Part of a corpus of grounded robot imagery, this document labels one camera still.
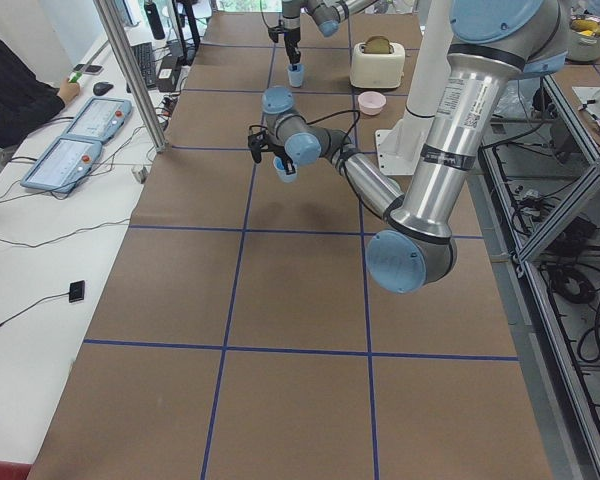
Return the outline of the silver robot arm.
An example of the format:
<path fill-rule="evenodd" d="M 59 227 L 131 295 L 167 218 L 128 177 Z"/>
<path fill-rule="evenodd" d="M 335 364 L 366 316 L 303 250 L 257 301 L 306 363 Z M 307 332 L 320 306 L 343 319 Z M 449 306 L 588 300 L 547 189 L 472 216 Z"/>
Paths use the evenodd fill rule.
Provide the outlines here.
<path fill-rule="evenodd" d="M 295 71 L 301 64 L 300 15 L 305 11 L 314 21 L 324 37 L 334 35 L 339 25 L 350 16 L 365 10 L 373 5 L 374 0 L 339 0 L 328 3 L 320 0 L 289 0 L 282 2 L 282 17 L 278 24 L 268 28 L 270 39 L 277 43 L 279 36 L 284 38 L 285 50 L 289 59 L 291 70 Z"/>
<path fill-rule="evenodd" d="M 387 229 L 371 239 L 367 269 L 384 289 L 415 291 L 456 261 L 449 218 L 507 84 L 559 70 L 566 57 L 566 1 L 435 1 L 420 63 L 437 70 L 430 128 L 407 190 L 401 190 L 341 130 L 309 124 L 283 86 L 262 97 L 263 122 L 249 129 L 254 160 L 270 152 L 280 176 L 328 160 Z"/>

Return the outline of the person's hand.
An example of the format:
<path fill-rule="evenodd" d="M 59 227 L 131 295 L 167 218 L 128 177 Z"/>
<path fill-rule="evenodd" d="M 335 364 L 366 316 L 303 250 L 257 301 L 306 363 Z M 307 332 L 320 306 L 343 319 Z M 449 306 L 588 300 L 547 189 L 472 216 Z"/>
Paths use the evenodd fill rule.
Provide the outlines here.
<path fill-rule="evenodd" d="M 69 105 L 81 92 L 81 85 L 77 82 L 71 82 L 69 79 L 63 79 L 59 85 L 57 96 L 62 100 L 65 106 Z"/>

